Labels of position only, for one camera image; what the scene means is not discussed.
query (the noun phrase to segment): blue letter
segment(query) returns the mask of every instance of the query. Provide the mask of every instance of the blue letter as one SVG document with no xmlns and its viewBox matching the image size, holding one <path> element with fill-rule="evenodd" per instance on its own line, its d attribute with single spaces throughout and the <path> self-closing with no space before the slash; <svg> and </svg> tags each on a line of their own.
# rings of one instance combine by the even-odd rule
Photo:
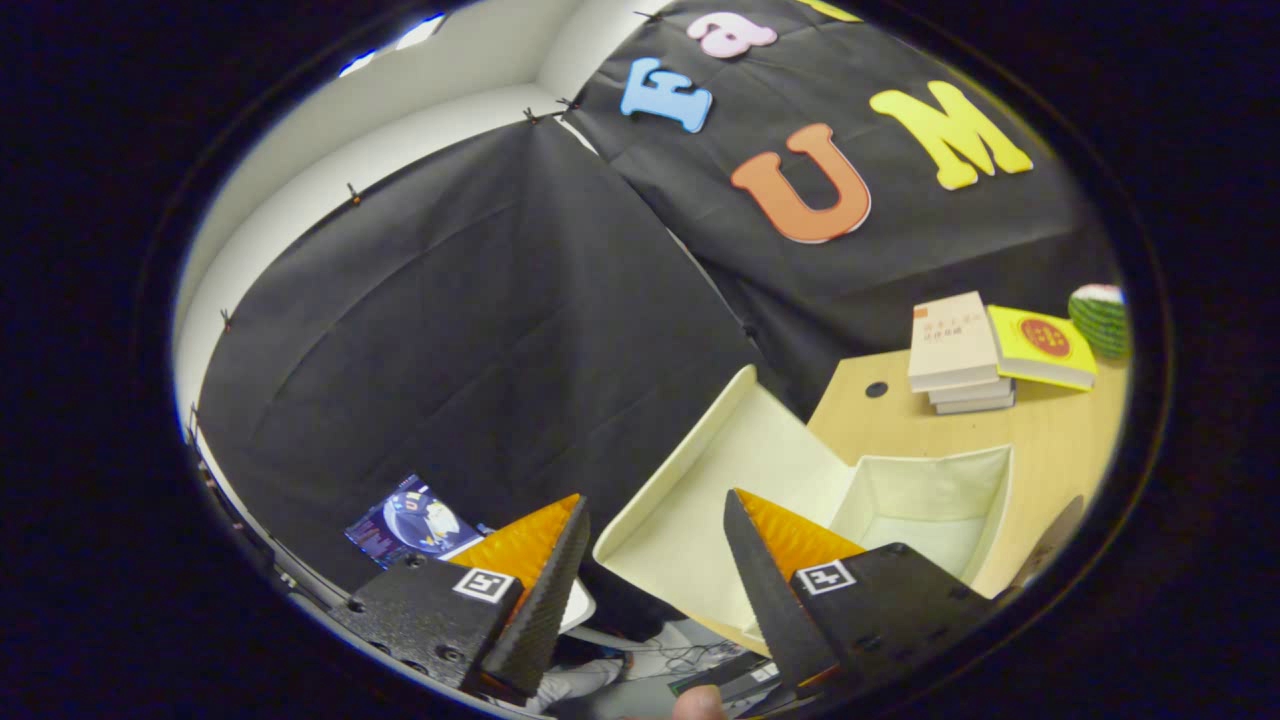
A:
<svg viewBox="0 0 1280 720">
<path fill-rule="evenodd" d="M 678 73 L 654 72 L 659 67 L 662 63 L 657 58 L 640 58 L 631 63 L 631 76 L 622 94 L 622 114 L 640 110 L 680 120 L 689 132 L 703 129 L 707 113 L 712 109 L 710 91 L 676 92 L 694 85 L 692 81 Z M 653 81 L 653 86 L 645 85 L 645 78 Z"/>
</svg>

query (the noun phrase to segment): black cloth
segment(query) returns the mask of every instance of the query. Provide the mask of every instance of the black cloth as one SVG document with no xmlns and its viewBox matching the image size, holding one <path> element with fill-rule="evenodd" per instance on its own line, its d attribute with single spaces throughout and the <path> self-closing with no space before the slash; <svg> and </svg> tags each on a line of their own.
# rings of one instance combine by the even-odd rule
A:
<svg viewBox="0 0 1280 720">
<path fill-rule="evenodd" d="M 581 492 L 594 542 L 753 363 L 622 178 L 556 122 L 518 122 L 292 243 L 236 307 L 198 418 L 262 525 L 355 589 L 379 569 L 343 529 L 410 473 L 493 528 Z M 613 626 L 654 606 L 590 560 L 584 578 Z"/>
<path fill-rule="evenodd" d="M 722 60 L 686 28 L 730 10 L 778 40 Z M 658 58 L 713 95 L 698 133 L 676 120 L 620 111 L 632 60 Z M 899 90 L 940 108 L 929 81 L 964 92 L 1034 163 L 1034 169 L 947 191 L 937 165 L 877 92 Z M 987 92 L 868 23 L 845 23 L 795 0 L 682 0 L 643 24 L 588 81 L 568 113 L 577 128 L 707 268 L 736 314 L 759 331 L 765 356 L 808 416 L 842 357 L 910 346 L 911 306 L 977 290 L 986 302 L 1066 315 L 1073 290 L 1117 282 L 1103 227 L 1052 149 Z M 836 192 L 787 137 L 812 123 L 870 191 L 870 214 L 822 245 L 785 238 L 730 176 L 764 151 L 812 208 Z"/>
</svg>

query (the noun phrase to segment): letter m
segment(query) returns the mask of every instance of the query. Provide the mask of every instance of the letter m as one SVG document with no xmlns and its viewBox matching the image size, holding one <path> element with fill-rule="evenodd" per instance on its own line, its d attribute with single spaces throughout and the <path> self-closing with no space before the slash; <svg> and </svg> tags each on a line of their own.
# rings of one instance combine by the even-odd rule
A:
<svg viewBox="0 0 1280 720">
<path fill-rule="evenodd" d="M 938 182 L 942 187 L 956 190 L 978 182 L 973 165 L 995 176 L 996 168 L 987 147 L 996 156 L 995 164 L 1006 173 L 1025 173 L 1032 169 L 1032 159 L 1014 146 L 954 85 L 933 81 L 929 91 L 942 105 L 942 111 L 899 90 L 873 95 L 870 105 L 877 113 L 896 118 L 915 136 L 938 165 Z M 973 165 L 957 158 L 956 152 Z"/>
</svg>

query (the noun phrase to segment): stack of books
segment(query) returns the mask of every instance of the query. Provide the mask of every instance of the stack of books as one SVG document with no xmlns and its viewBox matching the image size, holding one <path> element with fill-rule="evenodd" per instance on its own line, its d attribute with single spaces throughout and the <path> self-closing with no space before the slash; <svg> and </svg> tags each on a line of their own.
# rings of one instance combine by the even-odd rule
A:
<svg viewBox="0 0 1280 720">
<path fill-rule="evenodd" d="M 911 392 L 928 392 L 940 415 L 1012 407 L 1018 380 L 1092 389 L 1093 351 L 1070 320 L 986 306 L 978 292 L 913 310 Z"/>
<path fill-rule="evenodd" d="M 928 392 L 938 415 L 1010 407 L 1015 383 L 1000 375 L 1000 352 L 977 291 L 911 311 L 911 392 Z"/>
</svg>

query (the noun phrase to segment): foam letter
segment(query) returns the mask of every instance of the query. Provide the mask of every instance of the foam letter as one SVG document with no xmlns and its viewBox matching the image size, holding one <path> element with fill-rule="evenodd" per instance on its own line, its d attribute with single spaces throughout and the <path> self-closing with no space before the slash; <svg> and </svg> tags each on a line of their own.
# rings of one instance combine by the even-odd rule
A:
<svg viewBox="0 0 1280 720">
<path fill-rule="evenodd" d="M 1032 169 L 1032 159 L 1015 147 L 955 86 L 933 81 L 929 90 L 942 105 L 941 113 L 897 90 L 873 95 L 870 104 L 877 113 L 897 118 L 920 141 L 924 151 L 938 165 L 938 182 L 942 187 L 956 190 L 978 182 L 978 173 L 969 163 L 978 165 L 988 176 L 996 174 L 983 141 L 987 141 L 1001 170 L 1025 173 Z M 952 149 L 959 150 L 969 163 L 956 158 Z"/>
<path fill-rule="evenodd" d="M 863 22 L 856 15 L 850 15 L 849 13 L 841 10 L 840 8 L 829 3 L 823 3 L 822 0 L 799 0 L 799 1 L 804 3 L 805 5 L 809 5 L 810 8 L 818 10 L 819 13 L 827 15 L 828 18 L 836 18 L 837 20 L 845 20 L 846 23 Z"/>
<path fill-rule="evenodd" d="M 659 67 L 662 63 L 657 58 L 639 58 L 631 63 L 627 88 L 622 92 L 622 114 L 630 115 L 640 110 L 680 120 L 689 132 L 703 129 L 703 122 L 712 108 L 710 91 L 699 88 L 694 92 L 676 92 L 694 85 L 692 81 L 677 73 L 654 72 Z M 645 85 L 645 78 L 653 86 Z"/>
<path fill-rule="evenodd" d="M 780 233 L 796 242 L 819 243 L 852 232 L 872 209 L 872 196 L 861 176 L 831 142 L 831 127 L 817 123 L 787 138 L 792 152 L 804 152 L 827 173 L 840 199 L 826 210 L 814 210 L 796 195 L 778 168 L 777 152 L 762 152 L 733 170 L 730 182 L 751 193 Z"/>
<path fill-rule="evenodd" d="M 712 13 L 689 26 L 689 37 L 700 38 L 703 53 L 712 58 L 736 58 L 753 45 L 771 45 L 778 38 L 778 33 L 737 13 Z"/>
</svg>

